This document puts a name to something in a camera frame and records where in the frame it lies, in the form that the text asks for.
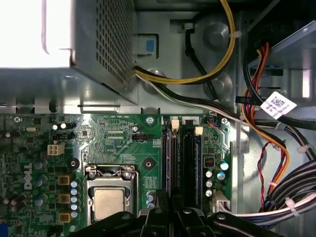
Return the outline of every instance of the white cable tie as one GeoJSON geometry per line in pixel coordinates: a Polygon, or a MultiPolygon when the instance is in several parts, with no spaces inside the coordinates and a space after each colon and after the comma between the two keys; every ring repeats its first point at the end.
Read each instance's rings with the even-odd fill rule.
{"type": "Polygon", "coordinates": [[[280,150],[280,147],[278,145],[272,144],[273,148],[276,149],[277,151],[280,150]]]}
{"type": "Polygon", "coordinates": [[[298,147],[296,150],[299,154],[305,153],[309,148],[311,148],[310,144],[298,147]]]}
{"type": "Polygon", "coordinates": [[[279,123],[276,125],[275,130],[277,130],[277,131],[284,131],[285,128],[286,128],[286,126],[287,126],[287,125],[286,125],[285,123],[279,122],[279,123]]]}
{"type": "Polygon", "coordinates": [[[235,31],[229,35],[229,37],[240,38],[242,36],[241,31],[235,31]]]}
{"type": "Polygon", "coordinates": [[[291,212],[293,213],[294,216],[299,216],[300,214],[297,212],[295,209],[295,202],[293,199],[286,197],[285,198],[285,204],[287,205],[288,208],[290,208],[291,212]]]}
{"type": "Polygon", "coordinates": [[[269,185],[269,186],[271,185],[271,186],[274,186],[274,187],[277,186],[277,184],[274,183],[274,182],[269,182],[268,185],[269,185]]]}

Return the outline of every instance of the blue tab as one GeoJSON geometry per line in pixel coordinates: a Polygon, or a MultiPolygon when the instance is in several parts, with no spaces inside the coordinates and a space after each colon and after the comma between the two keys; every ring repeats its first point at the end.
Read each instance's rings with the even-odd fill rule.
{"type": "Polygon", "coordinates": [[[146,51],[149,53],[153,53],[155,50],[155,41],[150,39],[146,41],[146,51]]]}

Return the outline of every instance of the metal mesh vent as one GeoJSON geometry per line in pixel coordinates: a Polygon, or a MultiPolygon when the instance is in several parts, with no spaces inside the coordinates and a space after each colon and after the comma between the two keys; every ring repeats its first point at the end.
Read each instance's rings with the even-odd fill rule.
{"type": "Polygon", "coordinates": [[[131,81],[132,0],[96,0],[96,60],[124,85],[131,81]]]}

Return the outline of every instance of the white sticker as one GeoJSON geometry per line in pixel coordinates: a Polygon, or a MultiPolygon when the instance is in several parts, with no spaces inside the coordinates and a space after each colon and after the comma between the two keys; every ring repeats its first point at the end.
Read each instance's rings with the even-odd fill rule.
{"type": "Polygon", "coordinates": [[[293,110],[296,106],[297,104],[275,91],[262,103],[260,108],[274,119],[278,119],[293,110]]]}

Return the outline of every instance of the yellow wire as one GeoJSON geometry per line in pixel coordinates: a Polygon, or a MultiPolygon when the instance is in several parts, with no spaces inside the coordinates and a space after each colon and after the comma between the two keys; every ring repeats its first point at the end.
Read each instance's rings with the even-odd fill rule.
{"type": "MultiPolygon", "coordinates": [[[[257,50],[257,53],[259,54],[259,59],[260,59],[259,62],[261,62],[261,60],[262,60],[262,53],[261,53],[261,51],[259,51],[259,50],[257,50]]],[[[284,168],[281,169],[281,173],[280,173],[279,176],[277,176],[277,179],[276,179],[275,181],[273,181],[274,183],[277,184],[277,183],[280,182],[280,180],[281,180],[281,178],[282,178],[284,172],[287,170],[287,168],[288,168],[288,166],[289,166],[289,163],[290,163],[290,154],[289,154],[289,152],[287,151],[287,149],[286,149],[284,146],[282,146],[279,142],[277,142],[277,141],[274,140],[273,138],[269,137],[269,136],[266,135],[265,133],[261,132],[261,131],[260,131],[259,129],[257,129],[255,126],[253,126],[252,123],[250,123],[250,121],[248,120],[248,118],[247,118],[246,115],[245,115],[246,113],[245,113],[244,106],[241,105],[240,107],[241,107],[242,114],[244,115],[244,119],[245,119],[246,122],[249,124],[249,126],[250,126],[253,130],[255,130],[257,133],[259,133],[261,136],[263,136],[264,138],[266,138],[268,141],[270,141],[270,142],[272,142],[273,144],[275,144],[275,145],[277,145],[278,147],[280,147],[280,148],[284,151],[284,153],[285,153],[285,165],[284,165],[284,168]]]]}
{"type": "Polygon", "coordinates": [[[191,82],[196,82],[199,80],[203,80],[207,77],[211,77],[215,74],[217,74],[218,72],[220,72],[225,65],[228,63],[229,59],[231,58],[231,55],[233,54],[234,51],[234,47],[235,47],[235,23],[234,23],[234,17],[233,17],[233,13],[227,3],[227,0],[220,0],[225,13],[227,15],[227,19],[228,19],[228,24],[229,24],[229,28],[230,28],[230,42],[228,45],[228,49],[225,53],[225,56],[222,58],[221,62],[215,67],[214,70],[212,70],[211,72],[209,72],[208,74],[204,75],[204,76],[200,76],[200,77],[195,77],[195,78],[189,78],[189,79],[166,79],[166,78],[160,78],[160,77],[156,77],[156,76],[152,76],[152,75],[148,75],[146,73],[143,73],[139,70],[135,70],[137,74],[139,74],[140,76],[142,76],[143,78],[150,80],[152,82],[158,82],[158,83],[163,83],[163,84],[184,84],[184,83],[191,83],[191,82]]]}

